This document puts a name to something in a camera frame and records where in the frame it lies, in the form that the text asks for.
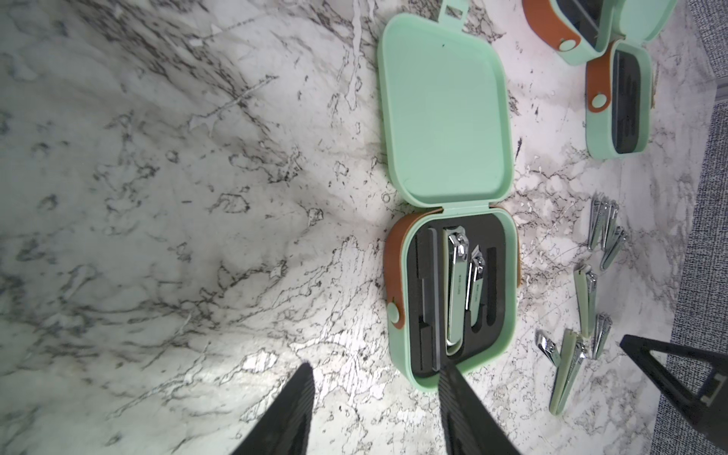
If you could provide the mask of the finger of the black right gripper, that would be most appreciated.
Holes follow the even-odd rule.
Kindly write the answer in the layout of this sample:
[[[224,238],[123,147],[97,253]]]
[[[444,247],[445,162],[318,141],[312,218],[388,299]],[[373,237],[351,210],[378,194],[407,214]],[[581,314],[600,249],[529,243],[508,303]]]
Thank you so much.
[[[727,447],[727,356],[684,345],[645,337],[625,335],[620,342],[622,350],[653,382],[667,401],[720,449]],[[710,366],[709,375],[699,392],[691,392],[652,354],[665,353],[705,362]]]

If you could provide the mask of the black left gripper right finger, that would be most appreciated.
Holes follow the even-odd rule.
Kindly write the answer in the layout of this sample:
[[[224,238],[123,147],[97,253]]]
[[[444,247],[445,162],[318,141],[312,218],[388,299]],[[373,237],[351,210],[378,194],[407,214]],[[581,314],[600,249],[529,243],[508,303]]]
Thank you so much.
[[[519,454],[454,365],[441,371],[438,396],[447,454]]]

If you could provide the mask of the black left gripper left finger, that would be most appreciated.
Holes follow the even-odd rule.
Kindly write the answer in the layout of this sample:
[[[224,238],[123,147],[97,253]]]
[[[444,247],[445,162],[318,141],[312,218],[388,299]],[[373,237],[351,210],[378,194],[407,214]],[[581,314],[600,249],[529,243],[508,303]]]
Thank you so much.
[[[305,362],[232,454],[307,453],[315,395],[313,369]]]

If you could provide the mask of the small green nail clipper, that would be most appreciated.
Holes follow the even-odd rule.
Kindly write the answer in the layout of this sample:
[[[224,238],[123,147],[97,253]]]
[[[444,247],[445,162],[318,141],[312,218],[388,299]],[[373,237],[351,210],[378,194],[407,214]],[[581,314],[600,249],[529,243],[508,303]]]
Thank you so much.
[[[475,246],[470,257],[468,297],[466,298],[466,311],[470,316],[470,326],[474,327],[479,320],[483,296],[483,283],[485,282],[486,261],[479,246]]]

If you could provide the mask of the slanted green nail clipper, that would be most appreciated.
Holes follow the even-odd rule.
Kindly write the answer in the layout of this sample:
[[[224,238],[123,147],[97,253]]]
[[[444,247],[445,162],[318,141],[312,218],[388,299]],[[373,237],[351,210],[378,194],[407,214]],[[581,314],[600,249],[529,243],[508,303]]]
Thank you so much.
[[[593,334],[593,359],[601,357],[604,347],[612,329],[612,318],[606,313],[596,315],[595,333]]]

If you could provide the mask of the green nail kit case front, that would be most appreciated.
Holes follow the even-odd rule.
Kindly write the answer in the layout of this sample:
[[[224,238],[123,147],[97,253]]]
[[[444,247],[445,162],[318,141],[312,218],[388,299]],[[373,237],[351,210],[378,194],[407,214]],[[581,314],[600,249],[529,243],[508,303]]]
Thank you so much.
[[[517,320],[519,235],[501,207],[515,171],[506,78],[493,47],[464,30],[468,9],[466,1],[446,1],[434,20],[394,15],[377,49],[390,180],[414,208],[394,224],[384,248],[390,355],[423,392],[436,390],[447,365],[468,373],[501,355]],[[448,356],[444,230],[457,226],[466,230],[469,264],[479,246],[486,269],[479,320],[471,327],[466,311],[462,346]],[[432,370],[424,275],[429,227],[440,260],[439,372]]]

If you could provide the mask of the green nail kit case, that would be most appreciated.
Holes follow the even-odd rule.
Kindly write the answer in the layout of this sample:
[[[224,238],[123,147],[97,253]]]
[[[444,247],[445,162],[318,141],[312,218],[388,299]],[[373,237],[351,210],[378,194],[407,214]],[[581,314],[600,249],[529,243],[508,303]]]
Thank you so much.
[[[676,3],[608,1],[604,7],[610,41],[586,68],[586,142],[590,155],[600,160],[646,151],[653,99],[646,44],[663,30]]]
[[[616,1],[523,0],[531,30],[571,66],[602,56],[612,41]]]
[[[468,373],[501,355],[517,320],[519,235],[501,207],[515,171],[506,78],[493,47],[464,30],[468,9],[466,1],[446,1],[434,20],[394,15],[377,49],[390,180],[414,208],[394,224],[384,248],[390,355],[423,392],[436,390],[447,365]],[[479,246],[486,269],[479,320],[471,327],[466,311],[462,346],[448,356],[444,230],[457,226],[466,230],[469,264]],[[440,260],[439,372],[432,370],[424,275],[429,227]]]

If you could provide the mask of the large green nail clipper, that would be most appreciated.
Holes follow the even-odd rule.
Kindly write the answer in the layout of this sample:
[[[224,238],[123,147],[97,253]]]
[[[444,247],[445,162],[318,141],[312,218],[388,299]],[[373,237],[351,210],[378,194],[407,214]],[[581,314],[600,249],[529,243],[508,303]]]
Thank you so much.
[[[464,339],[466,288],[468,288],[469,241],[462,226],[444,230],[447,249],[446,353],[454,356]]]

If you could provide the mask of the large clipper lower table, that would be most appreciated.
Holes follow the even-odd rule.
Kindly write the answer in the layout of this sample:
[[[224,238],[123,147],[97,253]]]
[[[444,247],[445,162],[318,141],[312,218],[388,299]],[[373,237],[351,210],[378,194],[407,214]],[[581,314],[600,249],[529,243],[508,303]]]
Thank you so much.
[[[552,415],[563,414],[580,368],[587,358],[587,346],[583,337],[572,329],[566,329],[549,405]]]

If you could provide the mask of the grey nail file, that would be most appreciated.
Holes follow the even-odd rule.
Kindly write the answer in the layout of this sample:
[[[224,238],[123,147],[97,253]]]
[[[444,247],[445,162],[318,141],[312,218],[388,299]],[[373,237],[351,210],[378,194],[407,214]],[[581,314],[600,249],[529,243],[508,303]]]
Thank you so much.
[[[437,231],[430,227],[426,234],[428,264],[424,273],[427,282],[428,293],[428,323],[432,329],[432,370],[439,372],[441,369],[441,347],[440,347],[440,313],[439,313],[439,263],[438,259],[438,236]]]

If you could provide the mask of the small clipper beside pile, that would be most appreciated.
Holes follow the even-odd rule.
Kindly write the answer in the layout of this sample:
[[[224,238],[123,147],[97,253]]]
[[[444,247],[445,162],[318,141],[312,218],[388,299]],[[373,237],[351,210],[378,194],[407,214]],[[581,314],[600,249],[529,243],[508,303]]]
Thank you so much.
[[[627,233],[627,231],[625,231],[623,227],[618,227],[614,231],[614,234],[612,235],[612,240],[610,240],[610,244],[608,244],[608,249],[606,250],[600,263],[601,270],[607,270],[612,265],[618,253],[627,243],[627,240],[629,240],[629,233]]]

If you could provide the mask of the small clipper pile upper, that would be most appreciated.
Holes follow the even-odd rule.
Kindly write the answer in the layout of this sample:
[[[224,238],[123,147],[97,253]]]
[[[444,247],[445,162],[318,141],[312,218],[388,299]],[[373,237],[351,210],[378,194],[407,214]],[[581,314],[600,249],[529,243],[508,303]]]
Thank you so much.
[[[597,193],[591,202],[587,247],[591,251],[597,248],[606,251],[610,247],[616,229],[619,205],[616,200],[609,199],[601,193]]]

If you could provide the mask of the green nail kit case right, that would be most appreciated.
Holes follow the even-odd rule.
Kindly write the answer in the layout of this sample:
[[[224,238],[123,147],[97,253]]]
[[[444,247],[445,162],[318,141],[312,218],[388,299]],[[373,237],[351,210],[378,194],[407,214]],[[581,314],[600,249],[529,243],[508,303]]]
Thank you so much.
[[[586,142],[590,155],[600,160],[646,151],[653,99],[646,44],[663,30],[676,3],[608,1],[604,7],[610,41],[586,68]]]

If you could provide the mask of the green nail kit case middle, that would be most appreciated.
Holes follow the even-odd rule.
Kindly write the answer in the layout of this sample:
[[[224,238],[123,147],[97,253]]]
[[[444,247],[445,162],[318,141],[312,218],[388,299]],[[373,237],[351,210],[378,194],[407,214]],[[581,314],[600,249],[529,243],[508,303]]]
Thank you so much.
[[[602,56],[612,41],[616,1],[523,0],[531,30],[571,66]]]

